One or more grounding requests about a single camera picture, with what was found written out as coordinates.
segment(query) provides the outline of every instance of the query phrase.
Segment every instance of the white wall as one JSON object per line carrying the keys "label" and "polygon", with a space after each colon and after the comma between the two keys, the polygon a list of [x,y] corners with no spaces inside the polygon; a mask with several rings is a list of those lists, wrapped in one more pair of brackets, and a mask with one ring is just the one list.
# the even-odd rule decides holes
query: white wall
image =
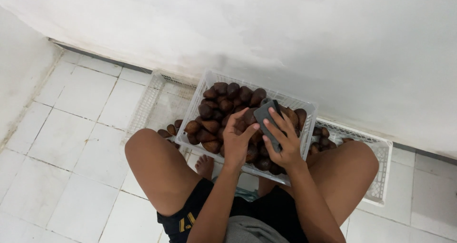
{"label": "white wall", "polygon": [[0,0],[44,35],[146,68],[205,67],[457,157],[457,0]]}
{"label": "white wall", "polygon": [[60,52],[45,36],[0,7],[0,147]]}

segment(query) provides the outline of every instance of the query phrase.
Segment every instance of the gray shirt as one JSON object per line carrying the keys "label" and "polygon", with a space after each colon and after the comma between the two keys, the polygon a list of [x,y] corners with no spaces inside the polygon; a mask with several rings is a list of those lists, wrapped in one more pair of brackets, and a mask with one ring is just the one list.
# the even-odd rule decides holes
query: gray shirt
{"label": "gray shirt", "polygon": [[247,216],[229,218],[225,243],[289,243],[281,234],[264,222]]}

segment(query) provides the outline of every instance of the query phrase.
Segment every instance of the hand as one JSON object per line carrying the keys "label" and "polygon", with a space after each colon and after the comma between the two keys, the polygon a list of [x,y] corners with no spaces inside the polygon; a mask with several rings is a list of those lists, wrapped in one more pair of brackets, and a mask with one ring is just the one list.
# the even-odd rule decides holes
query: hand
{"label": "hand", "polygon": [[284,119],[281,118],[281,116],[279,116],[279,114],[272,107],[268,109],[268,112],[278,125],[279,129],[287,134],[287,136],[284,135],[284,133],[271,124],[268,119],[263,120],[263,124],[265,124],[266,128],[283,147],[281,152],[276,153],[273,149],[273,145],[271,145],[270,139],[266,135],[263,135],[262,138],[263,141],[265,141],[265,147],[268,150],[268,154],[270,154],[271,160],[283,167],[285,170],[297,167],[297,164],[304,162],[304,160],[300,155],[300,140],[295,134],[292,122],[284,113]]}
{"label": "hand", "polygon": [[251,124],[244,132],[235,127],[238,122],[242,121],[243,114],[248,109],[245,108],[242,111],[232,114],[224,129],[224,167],[234,169],[237,172],[241,170],[241,167],[246,162],[249,139],[260,128],[260,124],[258,123]]}

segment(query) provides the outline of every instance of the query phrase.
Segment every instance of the forearm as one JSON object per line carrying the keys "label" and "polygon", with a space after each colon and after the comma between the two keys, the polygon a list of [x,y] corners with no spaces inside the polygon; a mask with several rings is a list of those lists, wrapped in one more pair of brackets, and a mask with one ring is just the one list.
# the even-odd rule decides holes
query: forearm
{"label": "forearm", "polygon": [[238,176],[239,172],[233,169],[221,170],[189,233],[188,243],[221,243],[224,240]]}
{"label": "forearm", "polygon": [[310,243],[346,242],[305,161],[287,170],[300,225]]}

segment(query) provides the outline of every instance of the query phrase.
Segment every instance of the black shorts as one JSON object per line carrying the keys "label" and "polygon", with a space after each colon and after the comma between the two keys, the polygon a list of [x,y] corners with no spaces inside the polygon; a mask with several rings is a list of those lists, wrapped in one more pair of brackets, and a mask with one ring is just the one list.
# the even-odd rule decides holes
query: black shorts
{"label": "black shorts", "polygon": [[[195,186],[184,207],[172,216],[157,213],[157,221],[164,226],[171,243],[185,243],[192,225],[203,208],[214,184],[202,179]],[[306,243],[298,220],[294,199],[282,188],[275,186],[270,193],[248,202],[241,197],[233,199],[230,216],[248,216],[258,219],[279,232],[290,243]]]}

